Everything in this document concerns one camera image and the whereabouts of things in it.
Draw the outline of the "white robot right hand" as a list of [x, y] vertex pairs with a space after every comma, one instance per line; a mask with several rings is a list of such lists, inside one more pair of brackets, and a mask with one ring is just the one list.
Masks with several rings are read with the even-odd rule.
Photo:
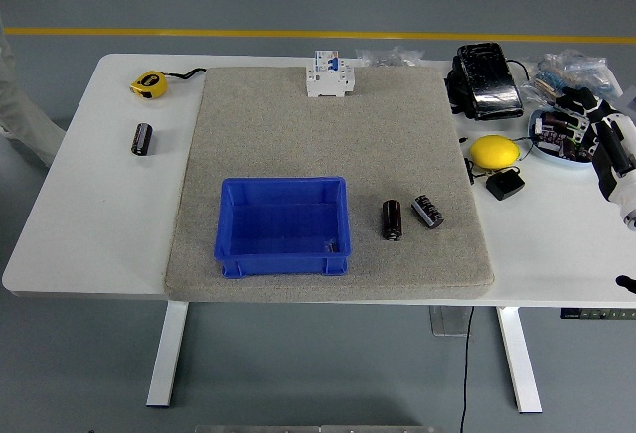
[[603, 197], [617, 205], [623, 222], [635, 223], [635, 124], [630, 117], [587, 87], [566, 87], [555, 108], [584, 116], [596, 142], [592, 166]]

